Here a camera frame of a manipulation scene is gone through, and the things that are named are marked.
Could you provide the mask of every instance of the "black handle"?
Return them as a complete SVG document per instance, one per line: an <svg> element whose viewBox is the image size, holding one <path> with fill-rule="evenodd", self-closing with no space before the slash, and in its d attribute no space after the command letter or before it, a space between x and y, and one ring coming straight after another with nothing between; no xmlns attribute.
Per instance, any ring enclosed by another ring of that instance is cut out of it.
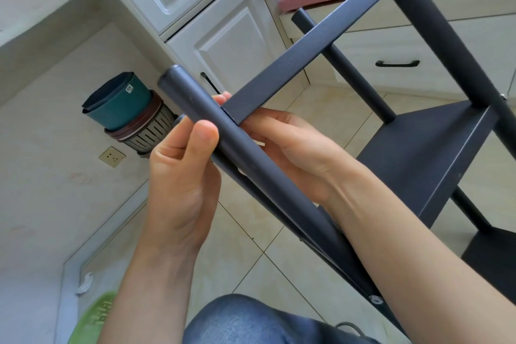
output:
<svg viewBox="0 0 516 344"><path fill-rule="evenodd" d="M210 84L211 87L213 87L213 90L215 90L215 93L217 94L220 94L220 91L217 90L217 88L215 87L215 85L212 83L212 81L210 80L210 78L208 78L208 75L206 75L206 73L201 73L201 76L206 79L208 81L208 83Z"/></svg>
<svg viewBox="0 0 516 344"><path fill-rule="evenodd" d="M405 68L412 68L419 66L420 61L419 60L413 60L408 64L386 64L383 60L378 60L375 65L377 67L405 67Z"/></svg>

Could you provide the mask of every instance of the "bolt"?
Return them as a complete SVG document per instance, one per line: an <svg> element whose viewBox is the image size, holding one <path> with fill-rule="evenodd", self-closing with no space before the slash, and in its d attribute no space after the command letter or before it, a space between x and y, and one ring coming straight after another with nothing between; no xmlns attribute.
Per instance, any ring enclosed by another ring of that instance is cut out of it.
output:
<svg viewBox="0 0 516 344"><path fill-rule="evenodd" d="M371 295L369 297L369 300L374 305L381 305L381 304L384 303L384 299L381 296L378 296L378 295Z"/></svg>

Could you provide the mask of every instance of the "green mat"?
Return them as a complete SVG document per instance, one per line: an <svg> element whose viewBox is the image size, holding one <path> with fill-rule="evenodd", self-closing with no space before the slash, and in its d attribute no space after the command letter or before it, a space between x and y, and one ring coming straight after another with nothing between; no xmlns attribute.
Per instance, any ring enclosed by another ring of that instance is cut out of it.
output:
<svg viewBox="0 0 516 344"><path fill-rule="evenodd" d="M97 342L116 295L116 292L107 292L86 310L77 322L68 344L95 344Z"/></svg>

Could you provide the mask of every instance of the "stool step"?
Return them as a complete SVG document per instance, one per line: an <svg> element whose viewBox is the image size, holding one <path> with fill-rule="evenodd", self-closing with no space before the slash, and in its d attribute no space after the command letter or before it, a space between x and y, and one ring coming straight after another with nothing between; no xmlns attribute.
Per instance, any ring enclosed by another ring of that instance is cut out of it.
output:
<svg viewBox="0 0 516 344"><path fill-rule="evenodd" d="M357 159L430 227L496 121L469 101L400 114Z"/></svg>
<svg viewBox="0 0 516 344"><path fill-rule="evenodd" d="M516 233L494 227L478 232L462 259L516 304Z"/></svg>

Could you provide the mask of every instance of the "metal ladder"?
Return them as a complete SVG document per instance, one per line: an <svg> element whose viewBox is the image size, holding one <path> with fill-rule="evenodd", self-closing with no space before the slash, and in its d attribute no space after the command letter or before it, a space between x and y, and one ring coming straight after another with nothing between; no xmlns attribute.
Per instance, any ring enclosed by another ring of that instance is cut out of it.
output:
<svg viewBox="0 0 516 344"><path fill-rule="evenodd" d="M316 56L324 55L384 122L357 159L428 227L451 198L478 229L462 259L516 303L516 234L491 226L458 187L492 130L516 159L516 118L432 0L394 1L469 100L396 115L333 45L378 1L346 0L318 25L303 9L297 11L292 21L305 35L223 106L180 66L167 70L158 85L192 120L207 119L218 127L215 163L403 331L328 214L239 128Z"/></svg>

